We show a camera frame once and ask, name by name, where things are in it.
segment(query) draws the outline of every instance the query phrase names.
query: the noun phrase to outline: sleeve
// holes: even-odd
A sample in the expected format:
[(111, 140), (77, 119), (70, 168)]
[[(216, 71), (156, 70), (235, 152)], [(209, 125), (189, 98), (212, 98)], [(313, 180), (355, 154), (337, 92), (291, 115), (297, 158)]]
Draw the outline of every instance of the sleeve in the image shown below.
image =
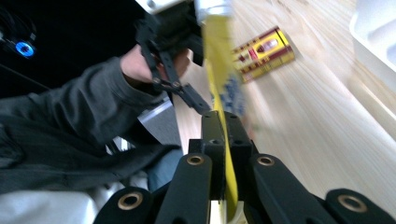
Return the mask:
[(0, 114), (37, 121), (102, 147), (131, 128), (144, 110), (154, 108), (165, 95), (129, 86), (120, 58), (112, 58), (59, 89), (0, 100)]

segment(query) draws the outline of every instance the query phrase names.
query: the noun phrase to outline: blue light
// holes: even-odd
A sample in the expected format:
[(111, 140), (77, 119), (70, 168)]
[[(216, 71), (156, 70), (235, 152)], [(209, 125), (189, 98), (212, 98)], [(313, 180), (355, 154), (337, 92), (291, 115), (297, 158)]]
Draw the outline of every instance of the blue light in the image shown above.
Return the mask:
[(35, 54), (35, 50), (26, 42), (18, 42), (15, 45), (15, 49), (24, 57), (31, 57)]

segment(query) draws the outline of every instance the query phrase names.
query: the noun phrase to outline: white object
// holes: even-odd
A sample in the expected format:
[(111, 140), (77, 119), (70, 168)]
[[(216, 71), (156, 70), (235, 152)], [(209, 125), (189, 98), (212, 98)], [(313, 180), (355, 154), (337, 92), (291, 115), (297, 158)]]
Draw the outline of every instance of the white object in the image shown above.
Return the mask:
[(136, 0), (149, 14), (157, 14), (186, 0)]
[(231, 16), (233, 13), (231, 0), (195, 0), (194, 4), (198, 23), (207, 15)]
[(396, 1), (358, 0), (349, 30), (357, 59), (396, 92)]

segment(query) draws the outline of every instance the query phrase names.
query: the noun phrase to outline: hand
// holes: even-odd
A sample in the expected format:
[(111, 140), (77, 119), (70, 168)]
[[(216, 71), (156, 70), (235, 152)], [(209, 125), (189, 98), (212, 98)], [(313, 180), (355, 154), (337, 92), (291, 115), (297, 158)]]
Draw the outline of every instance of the hand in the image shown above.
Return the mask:
[[(190, 64), (190, 59), (187, 57), (189, 51), (182, 50), (174, 59), (175, 69), (177, 74), (182, 77)], [(151, 83), (152, 75), (146, 59), (141, 54), (139, 45), (134, 46), (128, 53), (120, 59), (120, 67), (126, 80), (132, 87), (136, 87), (141, 83)], [(157, 68), (161, 76), (165, 77), (165, 69), (163, 64), (159, 63)]]

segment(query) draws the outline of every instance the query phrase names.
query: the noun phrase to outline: black clamp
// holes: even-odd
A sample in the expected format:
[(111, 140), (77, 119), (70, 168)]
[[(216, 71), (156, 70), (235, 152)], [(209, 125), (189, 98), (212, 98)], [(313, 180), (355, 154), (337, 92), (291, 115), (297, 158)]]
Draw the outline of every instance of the black clamp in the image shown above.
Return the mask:
[[(281, 160), (257, 151), (237, 116), (225, 113), (225, 118), (238, 201), (243, 202), (247, 223), (396, 223), (350, 189), (331, 190), (324, 200), (316, 197)], [(209, 202), (224, 199), (223, 139), (218, 112), (204, 114), (202, 138), (190, 140), (189, 154), (180, 159), (169, 185), (149, 194), (136, 188), (116, 193), (94, 223), (208, 223)]]
[[(173, 58), (183, 49), (192, 50), (194, 63), (203, 63), (201, 27), (191, 10), (190, 4), (182, 2), (158, 14), (147, 13), (138, 24), (136, 41), (151, 70), (154, 88), (177, 94), (189, 107), (204, 114), (210, 106), (190, 84), (181, 85), (173, 64)], [(158, 61), (164, 66), (166, 79), (158, 71)]]

